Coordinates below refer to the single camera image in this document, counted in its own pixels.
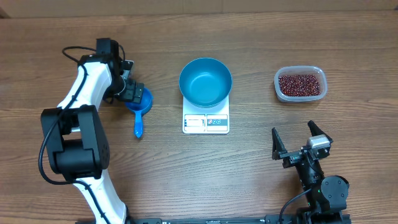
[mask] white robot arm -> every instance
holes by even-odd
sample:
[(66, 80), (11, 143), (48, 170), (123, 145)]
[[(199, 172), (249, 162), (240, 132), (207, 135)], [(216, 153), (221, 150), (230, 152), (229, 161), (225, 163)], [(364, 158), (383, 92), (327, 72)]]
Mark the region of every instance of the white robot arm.
[[(98, 39), (96, 53), (80, 59), (69, 94), (57, 108), (43, 110), (41, 116), (44, 136), (50, 132), (45, 145), (52, 170), (81, 191), (95, 215), (91, 223), (97, 224), (129, 223), (127, 206), (109, 178), (109, 144), (98, 116), (101, 100), (141, 100), (144, 85), (129, 79), (134, 62), (122, 60), (118, 49), (116, 41)], [(71, 132), (81, 132), (81, 139), (62, 138)]]

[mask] wooden table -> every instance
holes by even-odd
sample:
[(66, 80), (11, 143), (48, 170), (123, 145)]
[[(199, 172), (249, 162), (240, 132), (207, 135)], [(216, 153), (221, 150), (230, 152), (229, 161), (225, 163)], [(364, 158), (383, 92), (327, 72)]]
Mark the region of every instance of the wooden table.
[[(61, 49), (95, 47), (100, 37), (124, 46), (136, 62), (134, 78), (154, 95), (140, 141), (122, 103), (99, 111), (111, 146), (109, 173), (134, 217), (278, 213), (302, 189), (294, 168), (271, 159), (271, 129), (297, 150), (313, 119), (335, 140), (321, 161), (325, 174), (351, 184), (345, 213), (355, 223), (398, 219), (398, 12), (1, 19), (0, 33), (0, 223), (93, 218), (77, 189), (41, 178), (37, 154), (42, 110), (56, 107), (76, 77)], [(217, 58), (233, 74), (228, 135), (182, 133), (178, 76), (197, 57)], [(273, 78), (289, 65), (322, 68), (327, 96), (279, 103)], [(286, 212), (300, 206), (304, 199)]]

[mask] kitchen scale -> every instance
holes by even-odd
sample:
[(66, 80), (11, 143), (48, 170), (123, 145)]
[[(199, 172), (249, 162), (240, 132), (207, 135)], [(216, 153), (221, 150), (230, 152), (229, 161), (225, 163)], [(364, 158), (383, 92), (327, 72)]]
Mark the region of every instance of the kitchen scale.
[(228, 134), (229, 96), (212, 108), (200, 108), (183, 97), (182, 131), (185, 134)]

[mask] blue ladle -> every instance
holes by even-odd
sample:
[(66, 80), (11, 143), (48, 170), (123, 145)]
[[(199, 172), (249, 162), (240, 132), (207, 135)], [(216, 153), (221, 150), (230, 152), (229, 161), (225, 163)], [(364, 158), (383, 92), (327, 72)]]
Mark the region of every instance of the blue ladle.
[(144, 123), (142, 116), (152, 108), (152, 100), (154, 97), (147, 88), (142, 92), (141, 103), (126, 103), (127, 108), (136, 114), (136, 123), (134, 125), (134, 134), (137, 138), (141, 138), (144, 133)]

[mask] white container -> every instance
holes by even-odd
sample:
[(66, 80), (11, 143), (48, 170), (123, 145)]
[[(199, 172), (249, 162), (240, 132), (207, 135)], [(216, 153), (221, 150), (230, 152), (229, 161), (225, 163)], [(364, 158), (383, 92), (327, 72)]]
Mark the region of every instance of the white container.
[[(309, 74), (315, 75), (316, 78), (318, 79), (319, 90), (321, 93), (318, 96), (287, 96), (281, 92), (279, 86), (279, 77), (285, 75), (309, 75)], [(300, 102), (320, 100), (326, 95), (326, 92), (328, 91), (326, 76), (325, 73), (322, 71), (322, 69), (308, 65), (289, 66), (279, 69), (279, 71), (275, 74), (274, 84), (278, 100), (286, 103), (300, 103)]]

